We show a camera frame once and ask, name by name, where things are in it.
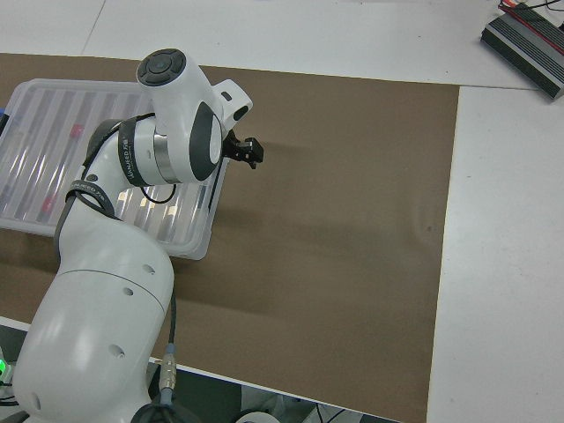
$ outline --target white tabletop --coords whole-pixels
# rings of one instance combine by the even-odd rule
[[[480,45],[497,3],[20,0],[3,5],[0,51],[140,59],[173,46],[201,64],[465,85],[427,420],[564,421],[564,100]]]

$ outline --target brown mat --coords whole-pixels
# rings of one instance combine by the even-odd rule
[[[133,80],[136,66],[0,55],[0,104],[31,78]],[[179,361],[425,421],[458,88],[204,70],[253,99],[236,129],[265,162],[230,166],[208,256],[173,260]],[[31,322],[51,240],[3,230],[0,255],[0,315]]]

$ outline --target white round object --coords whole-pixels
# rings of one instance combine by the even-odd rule
[[[235,423],[280,423],[278,419],[266,412],[250,412],[238,419]]]
[[[211,124],[210,161],[215,164],[221,157],[221,125],[217,117],[213,117]]]

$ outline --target clear plastic box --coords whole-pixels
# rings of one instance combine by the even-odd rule
[[[53,236],[64,197],[85,158],[88,140],[105,119],[152,112],[137,83],[33,79],[6,105],[0,135],[0,227]],[[171,256],[199,260],[208,248],[225,177],[223,159],[205,182],[179,184],[167,204],[124,191],[115,214],[144,229]],[[150,187],[157,199],[172,186]]]

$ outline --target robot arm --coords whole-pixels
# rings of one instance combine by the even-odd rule
[[[145,369],[174,274],[153,238],[113,218],[119,193],[205,181],[224,141],[236,160],[256,142],[239,143],[231,131],[252,107],[245,92],[229,80],[211,86],[181,51],[149,55],[137,79],[155,116],[110,124],[100,142],[89,145],[59,221],[61,264],[13,381],[27,423],[129,423],[150,403]],[[244,155],[262,161],[262,149],[257,157]]]

